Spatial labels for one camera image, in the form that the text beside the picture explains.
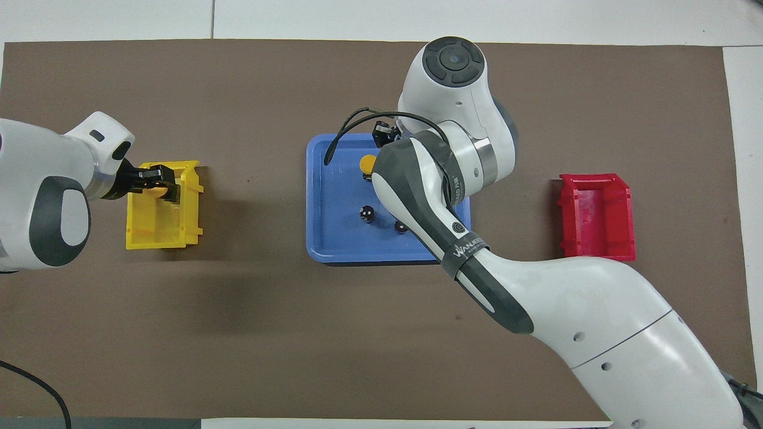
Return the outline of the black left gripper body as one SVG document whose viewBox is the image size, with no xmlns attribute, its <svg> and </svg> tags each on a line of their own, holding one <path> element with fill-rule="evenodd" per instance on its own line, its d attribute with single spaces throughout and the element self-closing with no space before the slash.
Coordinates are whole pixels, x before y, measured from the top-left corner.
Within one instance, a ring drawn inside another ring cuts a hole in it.
<svg viewBox="0 0 763 429">
<path fill-rule="evenodd" d="M 128 193 L 144 192 L 145 180 L 142 174 L 147 169 L 134 167 L 129 160 L 122 160 L 112 185 L 112 199 L 120 199 Z"/>
</svg>

